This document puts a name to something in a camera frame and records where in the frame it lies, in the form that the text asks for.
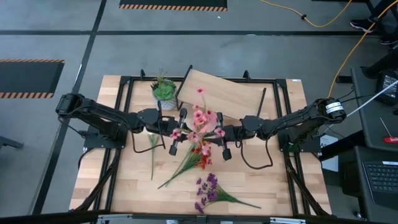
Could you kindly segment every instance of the concrete floor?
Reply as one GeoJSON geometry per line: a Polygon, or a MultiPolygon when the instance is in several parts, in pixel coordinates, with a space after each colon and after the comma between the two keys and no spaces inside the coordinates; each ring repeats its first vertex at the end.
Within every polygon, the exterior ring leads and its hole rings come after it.
{"type": "MultiPolygon", "coordinates": [[[[0,135],[25,144],[23,150],[4,147],[0,151],[0,217],[31,212],[60,126],[54,109],[60,96],[71,91],[89,41],[89,35],[5,35],[2,30],[92,30],[100,2],[3,0],[0,5],[0,58],[65,60],[53,99],[0,99],[0,135]]],[[[311,0],[278,3],[306,13],[317,24],[329,21],[344,6],[341,2],[311,0]]],[[[228,12],[129,11],[118,9],[118,0],[107,0],[99,30],[320,31],[293,12],[258,0],[228,0],[228,7],[228,12]]],[[[365,4],[355,3],[334,24],[321,30],[352,30],[348,25],[351,18],[368,15],[365,4]]],[[[138,75],[142,68],[147,73],[163,68],[169,74],[183,76],[192,64],[222,77],[241,77],[249,70],[252,77],[301,79],[307,102],[312,102],[327,95],[334,74],[358,40],[359,36],[97,35],[80,93],[96,98],[103,75],[138,75]]],[[[369,36],[341,74],[349,75],[350,67],[371,65],[386,52],[377,37],[369,36]]],[[[351,85],[336,84],[333,96],[350,90],[351,85]]],[[[355,108],[355,102],[345,106],[346,111],[355,108]]],[[[71,125],[86,129],[79,121],[71,125]]],[[[344,136],[360,129],[358,115],[333,127],[344,136]]],[[[67,132],[44,213],[68,210],[82,145],[82,138],[67,132]]],[[[358,209],[355,199],[343,195],[333,184],[335,174],[325,173],[325,180],[333,213],[354,218],[352,212],[358,209]]]]}

